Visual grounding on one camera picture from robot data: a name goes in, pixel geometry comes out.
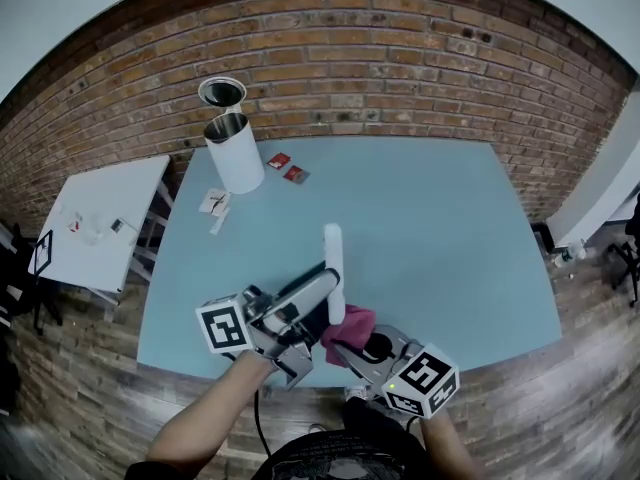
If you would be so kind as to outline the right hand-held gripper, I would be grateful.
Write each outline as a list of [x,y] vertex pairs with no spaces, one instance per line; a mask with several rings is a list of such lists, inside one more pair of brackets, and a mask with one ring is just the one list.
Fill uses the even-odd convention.
[[441,350],[389,325],[375,326],[362,349],[347,343],[334,349],[390,409],[421,419],[432,418],[460,386],[459,368]]

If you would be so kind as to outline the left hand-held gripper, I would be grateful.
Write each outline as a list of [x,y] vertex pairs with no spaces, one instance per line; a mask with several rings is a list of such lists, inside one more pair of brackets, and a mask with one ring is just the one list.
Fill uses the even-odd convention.
[[275,295],[250,285],[195,310],[211,353],[234,360],[244,351],[268,359],[285,375],[284,388],[296,387],[313,369],[311,349],[320,333],[309,319],[326,307],[341,275],[320,262]]

